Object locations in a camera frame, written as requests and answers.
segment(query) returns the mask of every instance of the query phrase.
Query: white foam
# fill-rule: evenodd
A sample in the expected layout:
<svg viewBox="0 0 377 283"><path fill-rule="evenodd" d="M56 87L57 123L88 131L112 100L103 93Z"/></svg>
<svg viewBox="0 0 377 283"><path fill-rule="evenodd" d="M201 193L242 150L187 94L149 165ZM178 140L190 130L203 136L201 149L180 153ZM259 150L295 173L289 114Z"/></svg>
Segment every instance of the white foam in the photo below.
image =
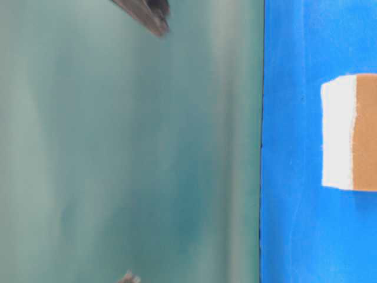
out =
<svg viewBox="0 0 377 283"><path fill-rule="evenodd" d="M353 189L352 139L356 118L356 76L346 75L321 87L322 186Z"/></svg>

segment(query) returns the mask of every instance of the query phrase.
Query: teal surface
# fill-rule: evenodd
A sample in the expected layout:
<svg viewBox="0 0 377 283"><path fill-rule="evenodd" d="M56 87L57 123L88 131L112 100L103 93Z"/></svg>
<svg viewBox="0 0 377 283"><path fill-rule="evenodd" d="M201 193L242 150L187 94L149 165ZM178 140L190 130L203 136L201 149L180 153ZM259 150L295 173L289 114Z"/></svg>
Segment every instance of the teal surface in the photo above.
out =
<svg viewBox="0 0 377 283"><path fill-rule="evenodd" d="M263 1L0 4L0 282L259 281Z"/></svg>

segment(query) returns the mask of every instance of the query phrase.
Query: blue surface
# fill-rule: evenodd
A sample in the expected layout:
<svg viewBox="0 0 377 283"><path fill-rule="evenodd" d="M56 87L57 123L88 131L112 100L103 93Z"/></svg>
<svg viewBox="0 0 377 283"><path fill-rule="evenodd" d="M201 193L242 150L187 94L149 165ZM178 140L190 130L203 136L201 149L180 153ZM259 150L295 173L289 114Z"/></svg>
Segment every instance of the blue surface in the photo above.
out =
<svg viewBox="0 0 377 283"><path fill-rule="evenodd" d="M288 2L265 7L262 283L376 282L377 194L320 185L320 86L377 73L377 4Z"/></svg>

